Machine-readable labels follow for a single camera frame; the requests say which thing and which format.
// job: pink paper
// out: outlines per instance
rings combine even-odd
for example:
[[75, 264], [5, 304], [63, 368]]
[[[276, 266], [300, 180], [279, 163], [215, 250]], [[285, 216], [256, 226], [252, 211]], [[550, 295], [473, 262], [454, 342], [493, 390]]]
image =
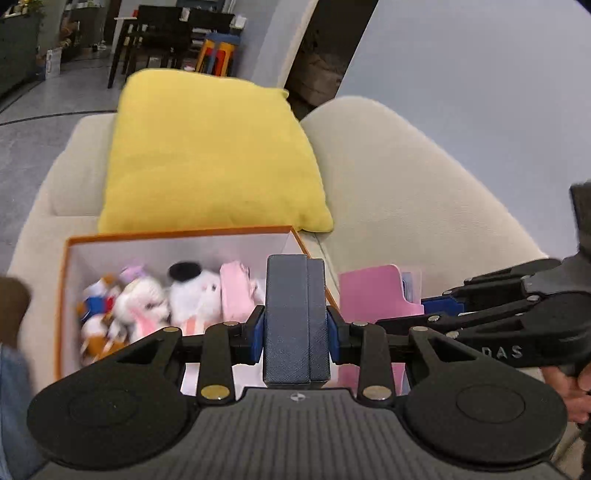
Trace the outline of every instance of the pink paper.
[[[422, 315], [423, 305], [406, 301], [402, 276], [396, 265], [364, 268], [339, 275], [340, 314], [346, 322], [375, 323], [378, 320]], [[396, 394], [400, 395], [404, 364], [393, 364]], [[357, 392], [359, 367], [339, 367], [339, 385]]]

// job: rivet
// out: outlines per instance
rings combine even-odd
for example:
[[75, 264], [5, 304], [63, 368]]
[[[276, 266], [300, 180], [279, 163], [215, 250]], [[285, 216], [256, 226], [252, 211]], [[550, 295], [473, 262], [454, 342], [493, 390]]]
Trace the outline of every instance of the rivet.
[[382, 385], [372, 385], [363, 389], [363, 396], [370, 400], [386, 400], [392, 396], [392, 390]]
[[230, 389], [223, 385], [208, 385], [201, 389], [201, 396], [208, 400], [223, 400], [230, 394]]

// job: orange stool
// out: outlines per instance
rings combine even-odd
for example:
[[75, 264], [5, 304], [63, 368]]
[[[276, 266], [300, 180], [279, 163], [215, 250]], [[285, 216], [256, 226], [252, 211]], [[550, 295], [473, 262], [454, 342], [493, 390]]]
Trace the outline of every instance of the orange stool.
[[240, 37], [236, 35], [208, 33], [199, 52], [195, 71], [217, 77], [228, 76], [230, 61], [238, 45], [240, 45]]

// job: white wall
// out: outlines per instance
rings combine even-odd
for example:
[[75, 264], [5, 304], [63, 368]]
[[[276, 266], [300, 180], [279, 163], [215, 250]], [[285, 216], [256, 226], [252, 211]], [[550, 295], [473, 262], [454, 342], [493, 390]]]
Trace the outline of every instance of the white wall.
[[317, 0], [236, 0], [234, 14], [248, 22], [236, 76], [283, 87]]
[[591, 178], [591, 15], [575, 0], [380, 0], [339, 95], [397, 111], [543, 250], [575, 250], [568, 188]]

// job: chair leg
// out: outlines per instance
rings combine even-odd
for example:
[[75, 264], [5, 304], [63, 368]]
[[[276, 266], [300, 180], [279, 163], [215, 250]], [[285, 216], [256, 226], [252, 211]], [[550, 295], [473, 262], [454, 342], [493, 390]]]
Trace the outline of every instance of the chair leg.
[[175, 55], [173, 58], [172, 68], [174, 68], [176, 70], [180, 70], [183, 66], [183, 59], [184, 59], [183, 54]]
[[205, 46], [206, 42], [203, 42], [201, 46], [201, 50], [199, 50], [199, 56], [197, 58], [197, 63], [195, 64], [195, 72], [199, 73], [203, 67], [203, 61], [205, 60], [205, 52], [207, 50]]
[[212, 56], [209, 57], [209, 62], [207, 63], [207, 70], [205, 73], [207, 73], [208, 75], [214, 75], [213, 73], [213, 68], [216, 64], [216, 59], [217, 59], [217, 51], [219, 49], [219, 45], [215, 44], [215, 46], [212, 48]]
[[129, 65], [127, 65], [127, 74], [125, 75], [125, 79], [135, 72], [135, 66], [138, 61], [138, 47], [134, 45], [131, 47], [131, 52], [129, 54]]
[[121, 50], [123, 49], [123, 43], [125, 42], [128, 29], [129, 24], [126, 20], [123, 22], [123, 27], [121, 28], [119, 38], [117, 39], [115, 53], [113, 54], [113, 63], [111, 64], [111, 71], [109, 72], [109, 83], [107, 84], [107, 88], [113, 88], [113, 82], [115, 81], [115, 75], [117, 74], [117, 67], [119, 66], [119, 58], [121, 57]]
[[127, 67], [129, 66], [129, 56], [131, 55], [131, 51], [134, 48], [135, 38], [130, 37], [129, 41], [127, 42], [127, 48], [125, 49], [125, 57], [123, 59], [123, 68], [121, 68], [121, 75], [124, 75], [127, 72]]
[[170, 53], [165, 51], [162, 54], [162, 58], [160, 59], [160, 68], [161, 69], [167, 69], [168, 68], [168, 61], [170, 59]]

